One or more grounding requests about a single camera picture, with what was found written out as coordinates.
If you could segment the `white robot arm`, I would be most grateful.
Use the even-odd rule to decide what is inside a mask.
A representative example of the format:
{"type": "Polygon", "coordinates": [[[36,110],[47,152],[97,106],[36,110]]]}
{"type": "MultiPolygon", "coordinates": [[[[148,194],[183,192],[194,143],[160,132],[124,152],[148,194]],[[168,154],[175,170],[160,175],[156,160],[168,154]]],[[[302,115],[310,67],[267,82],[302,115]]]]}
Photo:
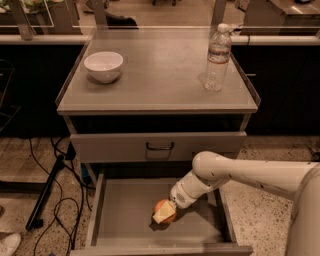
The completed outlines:
{"type": "Polygon", "coordinates": [[[192,170],[159,201],[153,221],[170,223],[179,209],[233,180],[293,202],[285,256],[320,256],[320,163],[230,159],[203,151],[192,170]]]}

